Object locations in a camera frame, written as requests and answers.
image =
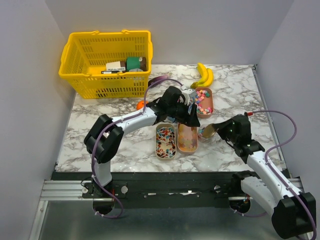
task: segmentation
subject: bowl of candy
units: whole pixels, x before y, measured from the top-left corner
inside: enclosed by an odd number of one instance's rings
[[[160,160],[171,160],[177,153],[176,130],[170,123],[161,123],[155,129],[155,154]]]
[[[209,118],[214,111],[212,91],[208,87],[197,87],[195,89],[195,104],[197,105],[196,115],[198,118]]]

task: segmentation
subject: screw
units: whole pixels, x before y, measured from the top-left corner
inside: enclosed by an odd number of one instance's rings
[[[128,192],[127,186],[122,186],[121,187],[121,193],[126,194]]]

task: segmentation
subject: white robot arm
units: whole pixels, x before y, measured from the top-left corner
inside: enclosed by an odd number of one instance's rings
[[[248,171],[237,173],[235,192],[250,195],[270,216],[278,235],[284,239],[313,231],[311,218],[316,222],[316,200],[311,193],[302,193],[268,158],[261,144],[252,139],[248,114],[240,114],[212,128],[225,140],[261,178]]]

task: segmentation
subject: candy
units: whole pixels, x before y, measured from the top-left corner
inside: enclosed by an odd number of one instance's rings
[[[156,131],[156,155],[160,158],[172,158],[176,153],[175,142],[175,129],[173,127],[162,127]]]

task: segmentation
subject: colorful candy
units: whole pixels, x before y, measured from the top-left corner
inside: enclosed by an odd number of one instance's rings
[[[199,114],[212,114],[213,110],[211,107],[207,107],[206,109],[203,109],[203,105],[200,103],[202,102],[205,98],[210,98],[211,95],[207,90],[199,90],[196,91],[196,98],[195,98],[195,103],[197,104],[196,112]]]
[[[176,154],[175,142],[175,130],[173,127],[162,127],[156,131],[156,155],[160,158],[169,159]]]

